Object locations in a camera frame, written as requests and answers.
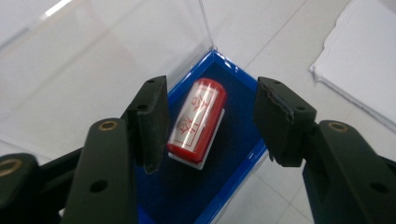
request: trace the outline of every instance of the white sheet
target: white sheet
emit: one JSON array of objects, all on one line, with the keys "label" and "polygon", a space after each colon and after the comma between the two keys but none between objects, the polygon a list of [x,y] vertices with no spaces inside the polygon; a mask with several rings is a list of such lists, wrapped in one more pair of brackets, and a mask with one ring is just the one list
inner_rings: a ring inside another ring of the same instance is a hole
[{"label": "white sheet", "polygon": [[396,1],[352,0],[311,71],[396,132]]}]

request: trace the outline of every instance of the black metal bracket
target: black metal bracket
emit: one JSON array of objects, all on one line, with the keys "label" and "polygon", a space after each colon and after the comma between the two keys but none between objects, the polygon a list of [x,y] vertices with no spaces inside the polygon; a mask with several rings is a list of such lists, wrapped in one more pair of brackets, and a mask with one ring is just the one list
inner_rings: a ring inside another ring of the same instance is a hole
[{"label": "black metal bracket", "polygon": [[316,223],[396,223],[396,165],[351,126],[315,123],[316,110],[283,83],[259,77],[254,122],[271,158],[298,167]]},{"label": "black metal bracket", "polygon": [[160,167],[169,123],[166,77],[155,77],[121,119],[93,124],[84,148],[42,166],[1,157],[0,223],[137,223],[133,163]]}]

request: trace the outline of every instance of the blue plastic tray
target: blue plastic tray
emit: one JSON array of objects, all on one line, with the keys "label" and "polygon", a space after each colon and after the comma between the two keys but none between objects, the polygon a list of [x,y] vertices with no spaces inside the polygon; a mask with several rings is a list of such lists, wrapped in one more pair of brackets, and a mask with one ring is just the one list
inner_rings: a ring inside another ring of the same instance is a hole
[{"label": "blue plastic tray", "polygon": [[154,175],[135,167],[140,223],[210,222],[266,150],[252,118],[256,80],[215,50],[169,92],[171,124],[199,77],[221,83],[228,96],[204,169],[174,161],[167,151]]}]

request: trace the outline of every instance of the clear plastic wall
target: clear plastic wall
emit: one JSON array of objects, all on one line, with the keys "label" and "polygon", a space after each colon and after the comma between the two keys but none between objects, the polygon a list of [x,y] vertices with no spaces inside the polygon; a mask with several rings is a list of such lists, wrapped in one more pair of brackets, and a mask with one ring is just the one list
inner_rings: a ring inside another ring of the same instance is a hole
[{"label": "clear plastic wall", "polygon": [[0,46],[0,156],[53,160],[118,118],[141,85],[175,85],[209,50],[200,1],[63,0]]}]

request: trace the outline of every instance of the battery label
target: battery label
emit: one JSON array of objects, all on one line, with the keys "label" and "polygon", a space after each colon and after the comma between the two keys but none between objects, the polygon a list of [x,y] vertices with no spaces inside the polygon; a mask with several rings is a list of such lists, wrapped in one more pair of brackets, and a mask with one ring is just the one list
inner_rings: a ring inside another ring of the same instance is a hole
[{"label": "battery label", "polygon": [[218,93],[210,86],[194,83],[177,118],[177,125],[172,131],[170,144],[191,152],[195,150]]}]

